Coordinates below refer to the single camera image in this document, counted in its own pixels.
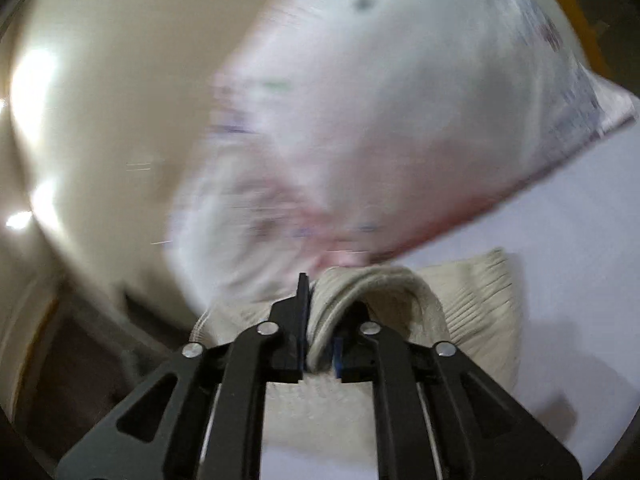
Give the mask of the beige knitted garment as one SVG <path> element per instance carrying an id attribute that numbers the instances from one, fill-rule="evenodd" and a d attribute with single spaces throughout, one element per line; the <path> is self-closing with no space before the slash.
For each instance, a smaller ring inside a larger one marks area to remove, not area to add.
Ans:
<path id="1" fill-rule="evenodd" d="M 416 271 L 403 266 L 331 268 L 314 283 L 311 295 L 308 370 L 303 381 L 267 387 L 266 445 L 373 463 L 372 388 L 342 384 L 323 354 L 354 301 L 363 302 L 376 322 L 413 344 L 453 342 L 503 389 L 513 390 L 520 360 L 521 308 L 502 249 Z"/>

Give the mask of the white bed sheet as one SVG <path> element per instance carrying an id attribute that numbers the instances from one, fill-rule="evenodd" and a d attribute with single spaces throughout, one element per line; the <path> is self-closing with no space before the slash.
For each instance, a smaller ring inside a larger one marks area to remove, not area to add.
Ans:
<path id="1" fill-rule="evenodd" d="M 515 397 L 592 474 L 639 406 L 639 128 L 630 125 L 408 268 L 509 256 L 523 301 Z"/>

